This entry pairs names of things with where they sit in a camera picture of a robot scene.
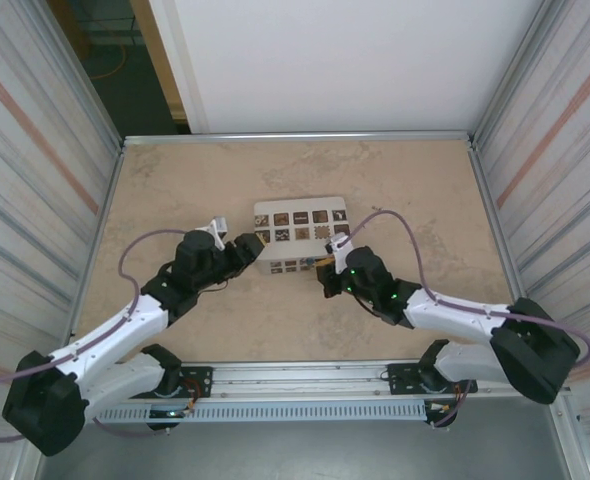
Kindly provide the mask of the white box with brown tiles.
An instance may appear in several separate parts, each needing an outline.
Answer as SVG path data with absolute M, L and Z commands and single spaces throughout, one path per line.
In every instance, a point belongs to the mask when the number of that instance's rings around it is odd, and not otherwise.
M 254 228 L 266 243 L 256 260 L 265 275 L 300 272 L 301 259 L 325 259 L 327 240 L 350 233 L 346 202 L 339 196 L 257 202 Z

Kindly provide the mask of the aluminium table edge bar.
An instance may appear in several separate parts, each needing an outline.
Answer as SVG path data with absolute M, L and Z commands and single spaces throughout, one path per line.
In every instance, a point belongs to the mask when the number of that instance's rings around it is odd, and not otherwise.
M 379 132 L 296 132 L 296 133 L 229 133 L 127 136 L 124 146 L 165 144 L 232 144 L 336 141 L 465 141 L 470 135 L 460 130 L 407 130 Z
M 491 316 L 499 325 L 491 329 L 490 348 L 515 390 L 536 403 L 548 405 L 564 386 L 580 348 L 561 324 L 554 322 L 536 302 L 523 296 L 480 155 L 473 148 L 468 154 L 513 299 L 511 305 Z
M 75 337 L 79 325 L 79 321 L 81 318 L 82 309 L 84 306 L 85 297 L 88 291 L 88 287 L 90 284 L 92 272 L 94 269 L 94 265 L 96 262 L 97 254 L 99 251 L 99 247 L 102 241 L 102 236 L 104 233 L 105 225 L 107 222 L 107 218 L 110 212 L 111 204 L 113 201 L 115 189 L 119 180 L 120 172 L 124 162 L 126 146 L 123 145 L 119 155 L 116 157 L 116 162 L 114 168 L 111 171 L 111 176 L 109 177 L 109 181 L 107 184 L 106 192 L 104 195 L 103 203 L 101 204 L 101 208 L 99 213 L 96 217 L 96 225 L 94 229 L 94 234 L 92 237 L 92 242 L 90 243 L 90 247 L 88 250 L 88 255 L 86 258 L 86 264 L 84 269 L 82 270 L 81 277 L 77 284 L 77 289 L 75 292 L 75 296 L 73 298 L 73 303 L 71 305 L 71 311 L 68 318 L 68 327 L 66 330 L 66 334 L 63 337 L 63 344 L 67 345 L 69 341 Z

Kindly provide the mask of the grey metal sheet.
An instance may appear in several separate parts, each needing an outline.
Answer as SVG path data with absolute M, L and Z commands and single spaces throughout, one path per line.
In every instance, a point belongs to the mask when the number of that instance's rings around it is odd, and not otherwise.
M 39 480 L 570 480 L 549 410 L 468 398 L 447 429 L 412 421 L 182 425 L 156 438 L 88 427 Z

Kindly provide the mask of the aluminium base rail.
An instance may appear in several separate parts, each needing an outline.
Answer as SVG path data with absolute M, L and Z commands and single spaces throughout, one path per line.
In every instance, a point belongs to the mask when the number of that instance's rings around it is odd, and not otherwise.
M 213 366 L 213 399 L 387 396 L 382 361 L 240 362 Z

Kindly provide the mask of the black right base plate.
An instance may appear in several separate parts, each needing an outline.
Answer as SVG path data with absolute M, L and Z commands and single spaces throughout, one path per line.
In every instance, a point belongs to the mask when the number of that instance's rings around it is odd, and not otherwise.
M 479 390 L 475 380 L 452 382 L 443 377 L 434 367 L 419 363 L 392 363 L 385 366 L 379 379 L 386 382 L 391 395 L 454 395 Z

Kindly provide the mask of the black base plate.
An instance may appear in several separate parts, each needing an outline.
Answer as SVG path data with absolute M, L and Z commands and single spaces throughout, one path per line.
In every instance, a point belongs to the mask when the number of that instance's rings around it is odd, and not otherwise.
M 214 369 L 209 366 L 182 366 L 177 398 L 198 400 L 211 396 Z
M 475 380 L 452 382 L 443 377 L 434 367 L 419 363 L 392 363 L 385 366 L 379 379 L 386 382 L 391 395 L 454 395 L 479 390 Z

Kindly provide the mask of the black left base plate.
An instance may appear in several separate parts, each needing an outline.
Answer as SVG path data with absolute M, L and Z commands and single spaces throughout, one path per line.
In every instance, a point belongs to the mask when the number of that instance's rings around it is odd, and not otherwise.
M 177 398 L 198 400 L 211 396 L 214 369 L 209 366 L 182 366 Z

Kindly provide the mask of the aluminium frame post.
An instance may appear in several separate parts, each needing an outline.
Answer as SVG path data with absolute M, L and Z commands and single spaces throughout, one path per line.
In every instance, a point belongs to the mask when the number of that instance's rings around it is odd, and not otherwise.
M 528 70 L 530 62 L 537 55 L 542 42 L 548 37 L 550 29 L 566 3 L 567 0 L 541 0 L 535 16 L 526 29 L 524 37 L 520 41 L 495 93 L 476 128 L 469 135 L 474 149 L 479 150 L 481 148 L 481 145 L 499 122 L 522 77 Z

